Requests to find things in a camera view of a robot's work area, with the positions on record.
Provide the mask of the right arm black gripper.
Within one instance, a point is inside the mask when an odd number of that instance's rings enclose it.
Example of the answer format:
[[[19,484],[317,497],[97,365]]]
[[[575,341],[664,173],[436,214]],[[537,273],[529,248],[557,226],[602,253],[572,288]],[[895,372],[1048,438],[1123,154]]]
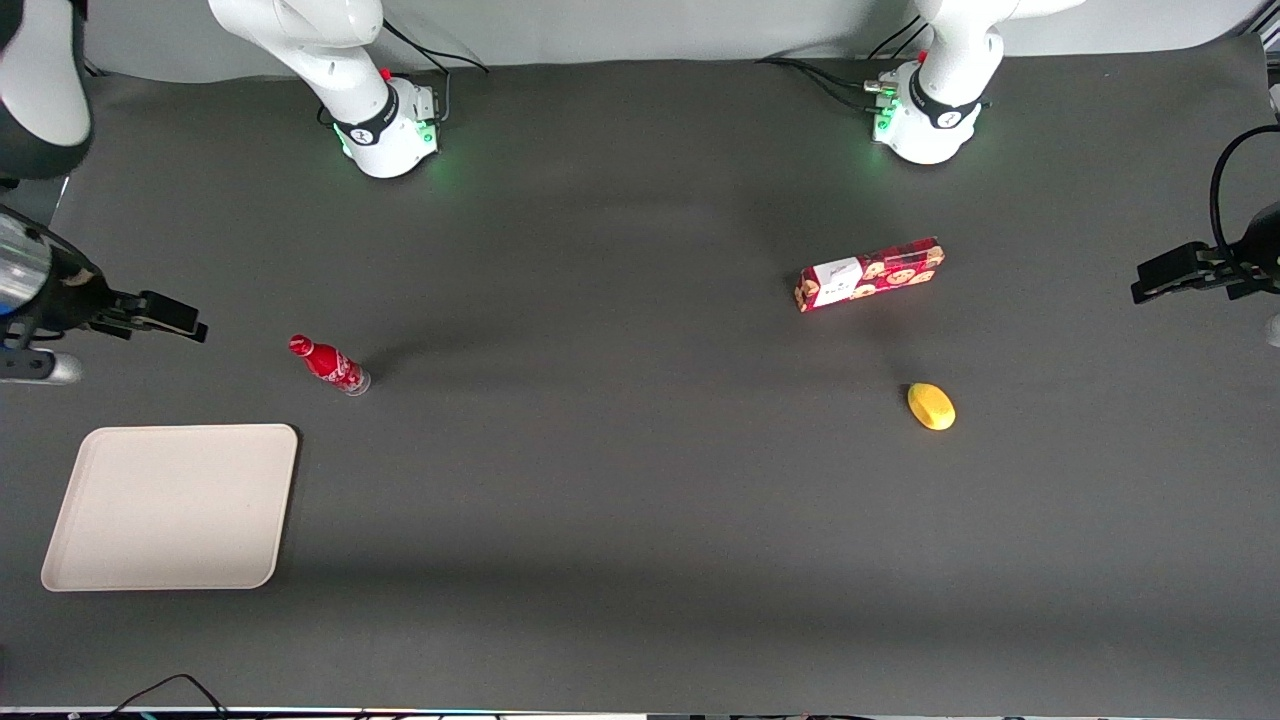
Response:
[[[206,341],[209,327],[198,320],[196,307],[150,290],[116,295],[72,252],[51,245],[47,250],[51,265],[40,302],[41,336],[83,329],[129,340],[137,331],[156,331],[201,345]]]

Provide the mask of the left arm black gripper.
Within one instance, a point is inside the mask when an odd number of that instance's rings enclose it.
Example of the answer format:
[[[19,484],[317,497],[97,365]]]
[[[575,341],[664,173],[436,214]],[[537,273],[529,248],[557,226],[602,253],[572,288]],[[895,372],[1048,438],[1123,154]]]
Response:
[[[1230,300],[1279,293],[1279,202],[1256,213],[1234,243],[1225,242],[1219,202],[1210,204],[1210,224],[1220,260],[1215,272],[1215,249],[1207,243],[1171,249],[1137,268],[1138,279],[1132,284],[1135,305],[1207,284],[1224,287]]]

